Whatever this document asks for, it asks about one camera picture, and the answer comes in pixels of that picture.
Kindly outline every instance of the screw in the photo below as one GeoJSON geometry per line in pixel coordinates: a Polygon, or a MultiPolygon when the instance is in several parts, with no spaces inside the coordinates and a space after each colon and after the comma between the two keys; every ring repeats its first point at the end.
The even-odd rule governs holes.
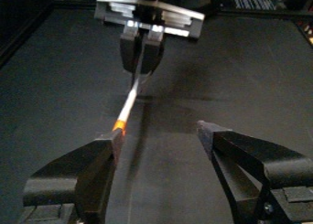
{"type": "Polygon", "coordinates": [[[273,206],[272,206],[272,204],[271,203],[265,203],[264,204],[264,210],[265,210],[265,213],[268,214],[268,215],[271,215],[273,212],[275,212],[275,209],[273,209],[273,206]]]}

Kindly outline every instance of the dark background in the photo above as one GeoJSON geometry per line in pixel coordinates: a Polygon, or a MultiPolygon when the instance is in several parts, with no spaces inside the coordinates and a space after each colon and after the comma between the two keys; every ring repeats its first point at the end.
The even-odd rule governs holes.
{"type": "MultiPolygon", "coordinates": [[[[30,175],[112,130],[130,89],[122,27],[55,9],[0,70],[0,223],[30,175]]],[[[198,120],[313,157],[313,53],[289,21],[212,17],[197,44],[169,37],[136,103],[108,223],[233,223],[198,120]]]]}

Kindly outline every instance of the orange light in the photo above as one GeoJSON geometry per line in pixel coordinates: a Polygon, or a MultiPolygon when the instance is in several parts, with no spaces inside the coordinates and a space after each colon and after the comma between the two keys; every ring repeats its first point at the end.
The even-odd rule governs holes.
{"type": "Polygon", "coordinates": [[[126,122],[122,120],[118,120],[114,124],[113,131],[116,131],[118,128],[122,129],[124,135],[126,134],[126,122]]]}

